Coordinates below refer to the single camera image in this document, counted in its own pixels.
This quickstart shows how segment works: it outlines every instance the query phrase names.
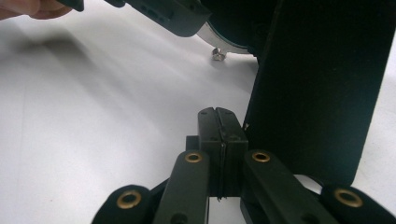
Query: metal screw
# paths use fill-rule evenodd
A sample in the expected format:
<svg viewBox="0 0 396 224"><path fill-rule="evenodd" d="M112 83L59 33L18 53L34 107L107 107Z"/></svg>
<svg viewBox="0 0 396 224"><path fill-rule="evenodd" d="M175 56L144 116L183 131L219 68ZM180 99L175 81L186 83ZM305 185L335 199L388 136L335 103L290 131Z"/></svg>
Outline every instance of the metal screw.
<svg viewBox="0 0 396 224"><path fill-rule="evenodd" d="M221 49L212 50L212 58L214 61L222 62L226 58L227 52L223 52Z"/></svg>

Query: white surface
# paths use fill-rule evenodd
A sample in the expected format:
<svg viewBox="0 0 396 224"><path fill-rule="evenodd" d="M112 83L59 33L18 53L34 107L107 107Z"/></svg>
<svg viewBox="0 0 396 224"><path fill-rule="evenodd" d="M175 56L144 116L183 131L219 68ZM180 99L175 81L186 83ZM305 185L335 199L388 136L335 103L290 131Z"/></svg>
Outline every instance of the white surface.
<svg viewBox="0 0 396 224"><path fill-rule="evenodd" d="M257 64L211 50L100 1L0 21L0 223L90 223L113 190L170 175L199 110L242 122ZM392 55L354 185L396 214ZM211 202L209 223L244 223L237 199Z"/></svg>

